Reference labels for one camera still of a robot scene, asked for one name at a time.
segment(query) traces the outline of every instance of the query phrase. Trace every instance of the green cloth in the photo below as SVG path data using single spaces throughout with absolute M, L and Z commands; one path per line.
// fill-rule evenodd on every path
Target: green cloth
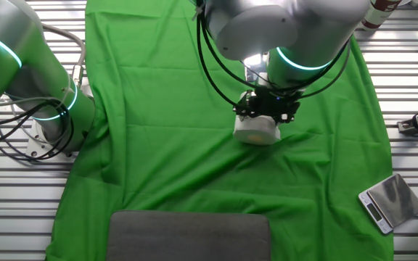
M 117 210 L 255 213 L 272 260 L 392 260 L 358 194 L 392 174 L 388 135 L 356 41 L 339 81 L 305 99 L 273 146 L 232 137 L 210 87 L 188 0 L 89 0 L 86 60 L 96 119 L 62 196 L 47 260 L 104 260 Z M 245 87 L 209 59 L 231 99 Z M 324 79 L 333 79 L 343 57 Z M 239 62 L 226 64 L 238 75 Z

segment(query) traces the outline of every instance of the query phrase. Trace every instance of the black clamp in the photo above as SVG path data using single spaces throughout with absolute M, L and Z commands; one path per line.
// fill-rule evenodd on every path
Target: black clamp
M 410 120 L 398 122 L 398 129 L 401 134 L 418 137 L 418 113 Z
M 271 93 L 271 89 L 260 87 L 255 91 L 247 91 L 234 111 L 237 115 L 252 118 L 270 116 L 277 124 L 290 123 L 295 120 L 295 114 L 300 107 L 300 96 L 301 93 L 277 96 Z

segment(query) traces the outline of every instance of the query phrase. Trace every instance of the gray pad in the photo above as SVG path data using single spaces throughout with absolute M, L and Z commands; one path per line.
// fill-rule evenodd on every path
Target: gray pad
M 120 211 L 112 215 L 106 261 L 269 261 L 261 215 Z

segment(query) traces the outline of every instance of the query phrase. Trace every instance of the white device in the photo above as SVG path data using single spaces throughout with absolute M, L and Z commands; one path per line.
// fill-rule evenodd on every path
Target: white device
M 360 193 L 359 200 L 384 234 L 418 215 L 418 198 L 399 174 Z

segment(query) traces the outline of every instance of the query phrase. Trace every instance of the metal slatted surface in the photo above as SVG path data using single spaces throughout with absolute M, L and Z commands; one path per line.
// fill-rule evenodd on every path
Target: metal slatted surface
M 85 37 L 86 1 L 28 1 L 43 22 Z M 396 122 L 418 112 L 418 9 L 398 10 L 376 33 L 356 32 L 368 62 L 393 150 L 393 167 L 418 196 L 418 138 L 400 136 Z M 46 33 L 67 70 L 80 49 L 71 41 Z M 11 117 L 0 111 L 0 118 Z M 11 137 L 24 149 L 28 137 Z M 0 152 L 0 260 L 43 260 L 54 215 L 70 165 L 26 166 Z M 418 260 L 418 218 L 395 231 L 395 260 Z

